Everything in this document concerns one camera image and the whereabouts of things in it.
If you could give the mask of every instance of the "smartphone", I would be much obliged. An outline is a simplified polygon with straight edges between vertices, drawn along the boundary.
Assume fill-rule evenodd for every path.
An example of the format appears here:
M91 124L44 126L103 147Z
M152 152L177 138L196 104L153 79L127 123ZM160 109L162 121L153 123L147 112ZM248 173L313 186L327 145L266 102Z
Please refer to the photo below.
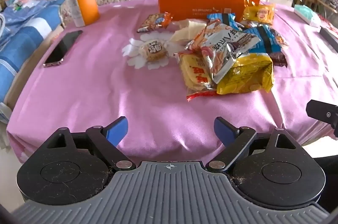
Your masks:
M77 38L83 31L73 31L67 33L62 40L54 48L50 56L47 58L46 62L43 64L44 67L58 66L62 63L64 57L74 45Z

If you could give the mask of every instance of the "snack pile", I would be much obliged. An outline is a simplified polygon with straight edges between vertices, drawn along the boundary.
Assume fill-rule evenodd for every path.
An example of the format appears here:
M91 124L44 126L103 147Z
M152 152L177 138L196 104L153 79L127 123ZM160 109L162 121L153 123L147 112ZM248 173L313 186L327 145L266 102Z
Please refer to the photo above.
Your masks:
M283 50L288 43L273 26L274 5L258 5L244 0L242 22L234 14L209 14L208 21L186 19L173 22L179 29L169 42L184 45L177 53L187 87L187 100L197 96L239 94L257 90L271 91L273 66L287 68ZM166 28L169 13L153 14L138 32ZM145 43L140 54L157 61L168 53L161 41Z

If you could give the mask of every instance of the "blue snack package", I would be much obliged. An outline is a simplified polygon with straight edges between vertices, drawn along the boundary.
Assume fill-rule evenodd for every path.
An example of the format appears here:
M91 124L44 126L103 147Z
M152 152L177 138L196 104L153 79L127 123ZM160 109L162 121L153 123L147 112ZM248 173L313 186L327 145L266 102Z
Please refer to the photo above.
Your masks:
M210 21L219 19L223 24L226 24L232 28L234 28L235 30L239 31L239 28L236 24L236 22L234 21L235 19L235 15L234 14L208 14L207 18Z
M271 33L267 25L249 28L243 32L257 35L260 41L249 49L249 53L275 53L282 51L281 46L277 43L276 37Z

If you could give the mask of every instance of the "phone screen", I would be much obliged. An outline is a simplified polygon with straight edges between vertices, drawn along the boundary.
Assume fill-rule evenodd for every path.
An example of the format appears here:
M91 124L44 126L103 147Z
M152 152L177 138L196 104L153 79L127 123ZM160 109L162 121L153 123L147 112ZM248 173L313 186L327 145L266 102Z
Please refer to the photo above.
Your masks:
M83 31L73 31L67 33L62 40L57 44L54 48L50 56L47 58L45 64L55 63L61 61L66 55L66 53L70 50L70 48L76 42L76 39L82 34Z

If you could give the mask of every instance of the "black stripe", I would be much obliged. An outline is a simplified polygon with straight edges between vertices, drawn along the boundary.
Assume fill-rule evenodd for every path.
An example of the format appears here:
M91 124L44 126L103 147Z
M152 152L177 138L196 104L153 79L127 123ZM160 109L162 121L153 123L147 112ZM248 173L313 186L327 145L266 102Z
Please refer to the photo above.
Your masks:
M258 33L264 43L266 53L272 53L271 41L263 26L257 27Z
M229 21L229 15L228 14L222 14L222 22L223 24L226 24L230 26L230 21Z

